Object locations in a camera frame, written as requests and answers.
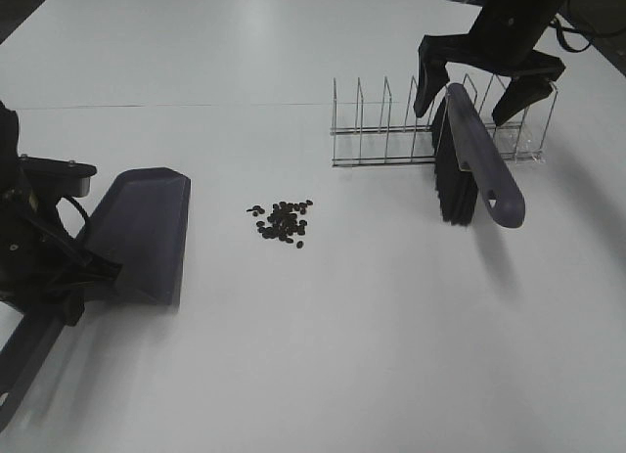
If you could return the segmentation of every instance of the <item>hand brush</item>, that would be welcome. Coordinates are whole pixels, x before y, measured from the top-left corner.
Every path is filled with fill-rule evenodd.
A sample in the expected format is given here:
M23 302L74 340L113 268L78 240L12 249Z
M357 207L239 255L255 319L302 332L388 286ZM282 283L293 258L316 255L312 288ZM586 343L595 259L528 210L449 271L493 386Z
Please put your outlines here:
M478 192L494 221L521 226L525 202L465 87L447 87L433 120L436 190L443 220L468 226Z

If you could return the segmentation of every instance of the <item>dish rack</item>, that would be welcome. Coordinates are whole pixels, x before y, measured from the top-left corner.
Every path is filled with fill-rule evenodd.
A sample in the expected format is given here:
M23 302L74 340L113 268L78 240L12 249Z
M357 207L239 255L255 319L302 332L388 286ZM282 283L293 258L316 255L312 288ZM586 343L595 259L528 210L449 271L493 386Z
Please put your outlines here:
M554 83L549 98L529 106L500 127L495 125L490 113L507 89L502 78L491 75L482 92L479 92L477 83L467 73L463 84L504 160L543 160L548 127L559 96ZM333 167L434 163L431 121L445 90L434 99L425 120L416 118L413 112L417 91L418 81L412 76L408 101L400 114L404 114L404 117L398 117L399 103L393 102L387 77L384 78L382 100L379 102L365 101L361 78L357 78L356 101L352 103L338 101L334 78L331 125Z

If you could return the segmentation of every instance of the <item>brush bristles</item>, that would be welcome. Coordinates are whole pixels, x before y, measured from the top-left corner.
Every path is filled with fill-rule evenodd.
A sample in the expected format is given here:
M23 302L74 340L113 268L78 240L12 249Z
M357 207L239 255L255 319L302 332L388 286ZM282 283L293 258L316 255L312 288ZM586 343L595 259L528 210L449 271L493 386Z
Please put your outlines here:
M445 99L441 102L432 125L432 145L436 150L435 188L443 221L468 226L473 218L478 186L471 172L459 169Z

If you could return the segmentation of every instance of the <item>gray brush handle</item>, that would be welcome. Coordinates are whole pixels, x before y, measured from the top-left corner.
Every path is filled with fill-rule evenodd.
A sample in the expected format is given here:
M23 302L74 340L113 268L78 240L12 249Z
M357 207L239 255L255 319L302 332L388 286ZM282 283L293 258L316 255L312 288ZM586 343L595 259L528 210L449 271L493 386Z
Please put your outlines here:
M511 172L480 119L468 91L459 83L447 89L448 118L461 169L469 169L480 196L496 223L518 228L526 204Z

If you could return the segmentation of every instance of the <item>table surface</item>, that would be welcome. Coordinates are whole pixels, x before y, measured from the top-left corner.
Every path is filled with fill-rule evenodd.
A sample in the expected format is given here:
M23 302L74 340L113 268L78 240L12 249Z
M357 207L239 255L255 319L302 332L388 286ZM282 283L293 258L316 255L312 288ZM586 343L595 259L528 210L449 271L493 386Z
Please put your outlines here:
M444 0L48 0L0 46L21 152L192 178L177 311L92 303L0 451L622 452L626 79L565 54L518 230L441 222L431 166L332 169L332 79L407 95ZM306 246L246 208L312 199ZM69 228L79 217L64 209ZM0 338L19 315L0 309Z

